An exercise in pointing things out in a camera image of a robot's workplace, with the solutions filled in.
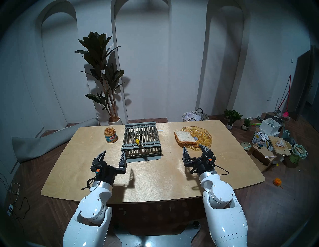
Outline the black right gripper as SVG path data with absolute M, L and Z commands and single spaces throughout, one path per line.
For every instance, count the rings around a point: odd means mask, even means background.
M 199 148 L 203 152 L 201 157 L 189 156 L 187 148 L 183 147 L 183 163 L 185 167 L 191 167 L 190 174 L 203 174 L 204 172 L 210 172 L 215 170 L 216 157 L 211 154 L 211 150 L 206 146 L 199 144 Z

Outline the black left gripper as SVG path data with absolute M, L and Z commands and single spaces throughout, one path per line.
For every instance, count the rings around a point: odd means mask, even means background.
M 127 161 L 125 151 L 122 151 L 118 168 L 107 165 L 104 161 L 105 154 L 106 150 L 94 158 L 91 171 L 95 173 L 94 182 L 100 181 L 113 185 L 117 175 L 126 173 Z

